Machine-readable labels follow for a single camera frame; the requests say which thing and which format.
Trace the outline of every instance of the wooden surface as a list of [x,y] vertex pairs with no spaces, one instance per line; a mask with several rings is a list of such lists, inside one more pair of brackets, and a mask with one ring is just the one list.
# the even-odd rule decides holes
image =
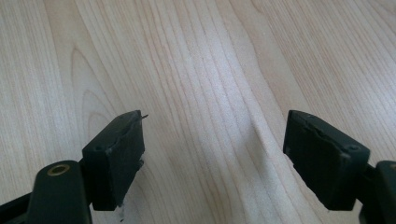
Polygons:
[[357,223],[293,170],[286,117],[396,160],[395,60],[394,0],[1,0],[0,203],[141,109],[122,223]]

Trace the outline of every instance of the light wood surface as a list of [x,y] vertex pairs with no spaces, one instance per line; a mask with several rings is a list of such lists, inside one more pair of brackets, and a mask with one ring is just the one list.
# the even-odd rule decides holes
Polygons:
[[136,109],[122,223],[358,223],[282,153],[290,109],[396,160],[393,0],[0,0],[0,78],[0,203]]

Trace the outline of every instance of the wooden table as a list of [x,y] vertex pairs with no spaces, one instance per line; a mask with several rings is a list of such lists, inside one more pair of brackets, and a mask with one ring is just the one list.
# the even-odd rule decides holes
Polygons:
[[1,0],[0,78],[0,203],[136,109],[123,223],[357,223],[282,153],[290,109],[396,160],[392,0]]

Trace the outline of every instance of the table surface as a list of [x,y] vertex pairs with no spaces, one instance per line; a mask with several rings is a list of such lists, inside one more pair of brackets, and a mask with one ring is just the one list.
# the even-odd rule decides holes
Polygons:
[[358,223],[282,153],[290,109],[396,160],[394,0],[1,0],[0,78],[0,203],[136,109],[123,223]]

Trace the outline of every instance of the wood grain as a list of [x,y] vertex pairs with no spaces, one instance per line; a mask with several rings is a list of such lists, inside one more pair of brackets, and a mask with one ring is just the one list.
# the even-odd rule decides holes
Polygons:
[[0,78],[0,203],[136,109],[123,223],[358,223],[283,155],[290,109],[396,160],[392,0],[0,0]]

